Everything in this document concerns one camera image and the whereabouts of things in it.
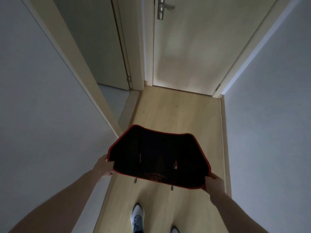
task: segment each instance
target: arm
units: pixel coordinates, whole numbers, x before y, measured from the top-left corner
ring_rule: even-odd
[[[226,194],[224,181],[220,177],[214,173],[211,177],[206,176],[205,186],[229,233],[268,233]]]
[[[112,172],[114,162],[101,157],[94,168],[25,216],[9,233],[71,233],[96,183]]]

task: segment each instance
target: door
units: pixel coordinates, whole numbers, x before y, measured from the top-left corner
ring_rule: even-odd
[[[111,0],[53,0],[97,83],[129,89]]]
[[[153,85],[212,95],[276,0],[155,0]]]

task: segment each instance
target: hallway floor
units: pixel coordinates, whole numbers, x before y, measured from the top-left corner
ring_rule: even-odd
[[[145,86],[134,124],[168,133],[192,133],[211,164],[224,178],[220,99]],[[130,215],[136,202],[145,209],[146,233],[227,232],[217,209],[202,190],[188,190],[114,173],[95,233],[132,232]]]

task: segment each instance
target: hand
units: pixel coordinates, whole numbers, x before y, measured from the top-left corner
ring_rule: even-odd
[[[205,177],[205,190],[211,196],[211,201],[214,197],[220,194],[225,194],[225,183],[219,176],[212,173],[211,176]]]
[[[93,172],[96,174],[98,179],[100,180],[103,176],[110,176],[112,175],[112,168],[114,167],[114,162],[106,161],[107,154],[100,157],[96,164],[94,165]]]

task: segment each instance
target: person's left hand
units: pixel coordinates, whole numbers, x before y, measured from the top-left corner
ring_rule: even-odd
[[[107,154],[100,157],[96,164],[94,165],[93,172],[96,174],[98,179],[100,180],[103,176],[110,176],[112,175],[112,168],[114,167],[114,162],[106,161]]]

